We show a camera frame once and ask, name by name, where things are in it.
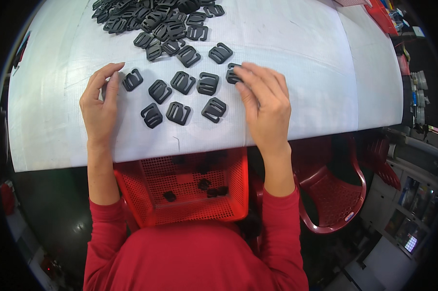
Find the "person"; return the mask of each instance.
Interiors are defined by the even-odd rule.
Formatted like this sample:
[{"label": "person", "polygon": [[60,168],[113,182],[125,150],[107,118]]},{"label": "person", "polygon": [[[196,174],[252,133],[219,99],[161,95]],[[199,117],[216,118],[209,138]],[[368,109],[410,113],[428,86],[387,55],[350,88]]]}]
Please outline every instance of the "person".
[{"label": "person", "polygon": [[[285,77],[247,62],[234,68],[243,80],[235,86],[266,170],[257,258],[235,224],[215,220],[142,228],[127,238],[110,145],[123,66],[111,63],[96,71],[80,99],[93,220],[84,290],[308,290],[287,142],[291,107]],[[98,97],[108,77],[103,102]]]}]

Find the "table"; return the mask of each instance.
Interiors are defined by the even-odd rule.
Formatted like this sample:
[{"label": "table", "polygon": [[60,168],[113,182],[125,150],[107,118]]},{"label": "table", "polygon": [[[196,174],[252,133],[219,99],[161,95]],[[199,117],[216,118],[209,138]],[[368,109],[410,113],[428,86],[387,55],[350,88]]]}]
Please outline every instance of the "table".
[{"label": "table", "polygon": [[[189,41],[202,59],[185,68],[176,57],[155,62],[133,45],[141,31],[109,35],[91,19],[93,1],[47,0],[32,21],[23,59],[9,85],[8,129],[16,172],[85,166],[86,131],[78,100],[95,70],[125,61],[144,82],[132,92],[120,86],[113,135],[115,162],[253,145],[245,110],[225,81],[227,64],[253,61],[286,76],[292,104],[288,139],[301,139],[398,124],[403,97],[391,41],[362,6],[330,0],[218,0],[226,14],[207,19],[208,40]],[[208,51],[223,42],[234,51],[218,65]],[[185,126],[167,118],[149,129],[140,112],[153,102],[156,79],[170,83],[177,71],[198,79],[221,77],[215,97],[227,104],[218,124],[201,115],[210,96],[192,89],[174,93],[192,108]]]}]

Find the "red sleeve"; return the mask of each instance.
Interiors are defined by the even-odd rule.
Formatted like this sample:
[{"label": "red sleeve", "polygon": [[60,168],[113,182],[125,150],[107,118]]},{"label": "red sleeve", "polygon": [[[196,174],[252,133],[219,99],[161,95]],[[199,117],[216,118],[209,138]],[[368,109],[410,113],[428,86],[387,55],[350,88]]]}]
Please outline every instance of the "red sleeve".
[{"label": "red sleeve", "polygon": [[308,290],[300,246],[299,190],[274,197],[263,189],[261,260],[271,269],[281,290]]},{"label": "red sleeve", "polygon": [[83,290],[102,290],[110,265],[125,240],[127,229],[122,211],[122,199],[108,206],[90,200],[93,231],[88,242]]}]

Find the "red shirt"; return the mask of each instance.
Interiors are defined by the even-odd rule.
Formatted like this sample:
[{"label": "red shirt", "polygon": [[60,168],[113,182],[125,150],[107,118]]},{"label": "red shirt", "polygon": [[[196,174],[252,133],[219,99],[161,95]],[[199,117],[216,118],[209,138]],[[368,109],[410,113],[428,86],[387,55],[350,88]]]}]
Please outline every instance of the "red shirt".
[{"label": "red shirt", "polygon": [[122,201],[90,201],[84,290],[308,290],[300,253],[299,192],[263,195],[261,256],[232,224],[189,221],[126,237]]}]

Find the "hand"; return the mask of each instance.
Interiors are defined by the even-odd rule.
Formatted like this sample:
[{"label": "hand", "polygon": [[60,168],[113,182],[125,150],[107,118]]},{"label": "hand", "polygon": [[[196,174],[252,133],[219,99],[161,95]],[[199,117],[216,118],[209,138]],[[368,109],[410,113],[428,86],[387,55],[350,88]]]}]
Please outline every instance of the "hand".
[{"label": "hand", "polygon": [[235,67],[234,73],[244,82],[235,87],[245,106],[251,136],[263,158],[288,153],[291,150],[287,142],[291,107],[285,77],[248,62]]},{"label": "hand", "polygon": [[[88,81],[80,98],[80,109],[88,135],[87,149],[109,148],[111,133],[117,117],[117,92],[119,90],[118,71],[125,63],[110,63],[96,71]],[[106,98],[99,100],[100,89],[106,84]]]}]

